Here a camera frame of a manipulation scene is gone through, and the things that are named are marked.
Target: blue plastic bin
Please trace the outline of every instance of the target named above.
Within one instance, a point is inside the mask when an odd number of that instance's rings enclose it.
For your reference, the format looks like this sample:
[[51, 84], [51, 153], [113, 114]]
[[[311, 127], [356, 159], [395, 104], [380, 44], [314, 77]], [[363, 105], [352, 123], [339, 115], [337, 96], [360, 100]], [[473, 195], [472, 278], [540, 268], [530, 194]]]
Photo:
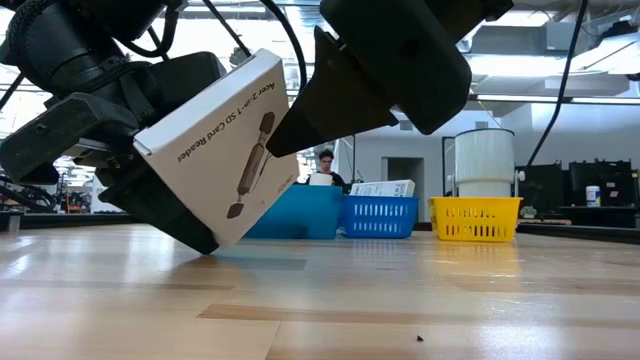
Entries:
[[253, 239], [335, 239], [342, 189], [291, 186], [249, 230]]
[[418, 215], [418, 197], [346, 196], [344, 230], [351, 238], [406, 239]]

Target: cardboard box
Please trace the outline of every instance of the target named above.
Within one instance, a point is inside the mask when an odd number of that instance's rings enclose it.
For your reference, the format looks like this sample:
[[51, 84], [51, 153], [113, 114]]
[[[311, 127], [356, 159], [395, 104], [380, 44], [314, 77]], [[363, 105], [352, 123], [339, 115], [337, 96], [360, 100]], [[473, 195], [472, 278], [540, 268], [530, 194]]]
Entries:
[[353, 184], [350, 195], [411, 197], [415, 187], [411, 180]]
[[282, 60], [260, 50], [162, 121], [135, 147], [221, 246], [262, 217], [298, 175], [296, 154], [265, 144], [289, 109]]

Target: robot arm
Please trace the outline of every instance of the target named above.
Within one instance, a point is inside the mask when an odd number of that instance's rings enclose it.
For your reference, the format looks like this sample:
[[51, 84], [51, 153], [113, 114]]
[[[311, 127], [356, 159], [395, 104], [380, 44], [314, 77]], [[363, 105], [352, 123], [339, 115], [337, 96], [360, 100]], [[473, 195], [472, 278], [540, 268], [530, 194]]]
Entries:
[[[166, 57], [186, 4], [0, 2], [15, 11], [0, 63], [18, 66], [53, 95], [47, 111], [0, 145], [0, 164], [16, 182], [56, 183], [53, 162], [71, 155], [78, 165], [97, 168], [96, 176], [108, 187], [101, 201], [208, 254], [218, 246], [211, 231], [132, 143], [136, 133], [219, 79], [220, 62], [206, 52], [154, 65], [132, 62], [116, 44], [147, 57]], [[421, 132], [433, 132], [466, 103], [471, 72], [455, 44], [512, 6], [511, 0], [323, 0], [320, 11], [339, 37], [316, 29], [314, 76], [273, 129], [267, 150], [285, 156], [395, 124], [390, 112], [395, 105]], [[134, 45], [163, 11], [166, 28], [158, 49]]]

